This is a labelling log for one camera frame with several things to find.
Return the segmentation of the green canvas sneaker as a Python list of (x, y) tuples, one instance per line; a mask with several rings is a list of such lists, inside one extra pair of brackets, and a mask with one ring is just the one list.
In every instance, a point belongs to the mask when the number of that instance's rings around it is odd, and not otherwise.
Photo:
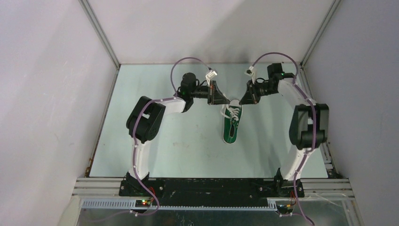
[[(240, 104), (240, 101), (238, 99), (233, 99), (230, 101), (228, 105), (233, 105), (233, 106), (242, 106)], [(238, 127), (239, 127), (239, 122), (232, 123), (230, 119), (224, 118), (223, 117), (223, 141), (227, 144), (233, 144), (237, 140), (237, 133), (238, 133)]]

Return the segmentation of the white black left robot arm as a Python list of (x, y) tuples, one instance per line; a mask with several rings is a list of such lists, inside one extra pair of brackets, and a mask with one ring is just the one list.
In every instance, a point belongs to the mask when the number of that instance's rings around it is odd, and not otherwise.
[(144, 180), (149, 176), (149, 148), (159, 132), (163, 117), (188, 111), (196, 98), (207, 100), (208, 105), (230, 103), (213, 79), (216, 75), (215, 70), (210, 70), (205, 76), (205, 82), (200, 83), (195, 74), (186, 73), (174, 96), (163, 99), (142, 96), (138, 100), (126, 122), (128, 134), (133, 141), (132, 165), (127, 179), (133, 178), (130, 189), (137, 196), (143, 196), (149, 190), (149, 184)]

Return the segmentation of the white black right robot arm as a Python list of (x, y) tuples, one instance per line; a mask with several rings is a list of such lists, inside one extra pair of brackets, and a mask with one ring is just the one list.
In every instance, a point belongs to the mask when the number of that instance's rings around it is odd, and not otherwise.
[(247, 89), (240, 103), (242, 105), (258, 104), (261, 97), (274, 94), (283, 96), (293, 109), (289, 127), (289, 140), (292, 148), (276, 174), (278, 181), (274, 183), (274, 192), (285, 197), (292, 192), (291, 183), (301, 178), (309, 157), (322, 143), (327, 141), (329, 107), (319, 104), (305, 93), (293, 73), (286, 73), (281, 63), (273, 63), (267, 67), (268, 78), (258, 78), (254, 66), (250, 66), (245, 74), (250, 76)]

